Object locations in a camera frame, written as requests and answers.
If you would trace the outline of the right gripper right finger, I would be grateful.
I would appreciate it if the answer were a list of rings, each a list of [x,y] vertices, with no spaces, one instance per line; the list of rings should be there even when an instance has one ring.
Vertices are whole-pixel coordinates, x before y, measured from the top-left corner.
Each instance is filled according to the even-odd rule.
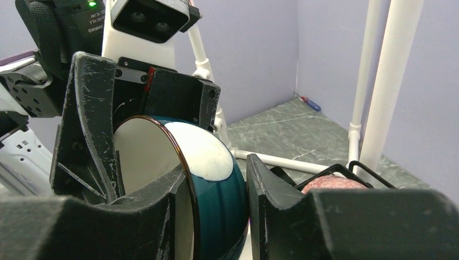
[[[458,259],[458,207],[434,190],[301,193],[251,154],[254,259]]]

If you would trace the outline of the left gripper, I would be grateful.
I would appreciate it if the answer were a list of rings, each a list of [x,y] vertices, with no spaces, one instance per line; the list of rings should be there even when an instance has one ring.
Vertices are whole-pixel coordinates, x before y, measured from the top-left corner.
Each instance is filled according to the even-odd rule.
[[[53,152],[54,194],[93,205],[124,196],[113,126],[149,115],[212,132],[219,96],[220,87],[208,79],[127,57],[119,58],[116,68],[110,59],[76,52]]]

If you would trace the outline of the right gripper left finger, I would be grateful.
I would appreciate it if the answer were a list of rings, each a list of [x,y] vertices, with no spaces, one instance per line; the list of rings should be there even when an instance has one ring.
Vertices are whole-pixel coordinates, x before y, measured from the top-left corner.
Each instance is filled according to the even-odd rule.
[[[111,204],[75,197],[1,199],[1,259],[173,259],[176,168]]]

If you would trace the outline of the red patterned bowl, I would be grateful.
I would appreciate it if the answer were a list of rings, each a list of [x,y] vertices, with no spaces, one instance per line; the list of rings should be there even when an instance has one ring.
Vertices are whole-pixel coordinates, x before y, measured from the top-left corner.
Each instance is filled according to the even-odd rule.
[[[307,194],[312,189],[366,189],[366,186],[348,178],[325,175],[310,181],[301,192]]]

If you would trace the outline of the teal white bowl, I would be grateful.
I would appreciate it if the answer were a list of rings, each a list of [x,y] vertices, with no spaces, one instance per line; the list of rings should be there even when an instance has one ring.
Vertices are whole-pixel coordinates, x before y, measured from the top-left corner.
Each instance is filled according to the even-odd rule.
[[[173,118],[126,119],[114,133],[126,194],[176,170],[172,189],[175,259],[239,259],[249,213],[244,176],[229,149],[210,131]]]

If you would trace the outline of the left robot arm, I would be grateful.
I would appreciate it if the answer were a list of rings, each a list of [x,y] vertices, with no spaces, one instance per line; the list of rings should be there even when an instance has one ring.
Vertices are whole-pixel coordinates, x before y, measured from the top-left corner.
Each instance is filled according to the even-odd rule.
[[[172,37],[192,35],[201,18],[191,1],[16,1],[16,9],[37,44],[32,62],[1,73],[6,93],[19,105],[3,109],[25,129],[28,117],[62,115],[71,59],[78,51],[108,58],[116,71],[101,75],[110,95],[77,116],[118,126],[132,115],[158,115],[213,128],[220,90],[211,76],[193,78],[175,70]]]

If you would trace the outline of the red blue screwdriver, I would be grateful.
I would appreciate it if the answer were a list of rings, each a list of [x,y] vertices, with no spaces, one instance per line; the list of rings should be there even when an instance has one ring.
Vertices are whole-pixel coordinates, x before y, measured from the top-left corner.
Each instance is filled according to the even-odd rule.
[[[308,99],[307,97],[301,96],[300,99],[314,111],[316,112],[321,111],[321,107],[315,102],[313,102],[312,100]]]

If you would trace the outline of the white PVC pipe frame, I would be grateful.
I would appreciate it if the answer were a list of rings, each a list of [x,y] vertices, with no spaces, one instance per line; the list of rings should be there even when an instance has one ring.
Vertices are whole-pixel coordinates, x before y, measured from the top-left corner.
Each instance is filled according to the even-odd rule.
[[[349,148],[346,167],[349,169],[351,168],[352,163],[359,162],[359,142],[361,139],[363,108],[370,79],[370,66],[377,39],[376,30],[381,7],[381,1],[368,1],[368,11],[365,21],[365,31],[360,56],[355,101],[353,105],[352,119],[349,123],[347,134]],[[203,77],[204,79],[214,80],[212,68],[209,59],[206,56],[198,26],[192,26],[187,33],[195,56],[196,70],[193,75]],[[232,146],[226,132],[226,120],[220,105],[217,107],[216,120],[212,126],[215,127],[214,133],[224,142],[225,145],[228,146],[230,152],[236,158],[246,160],[249,155],[253,154],[251,151],[241,150]],[[266,164],[301,172],[319,173],[327,168],[324,165],[302,162],[295,159],[287,159],[261,153],[256,153],[255,155],[257,155]]]

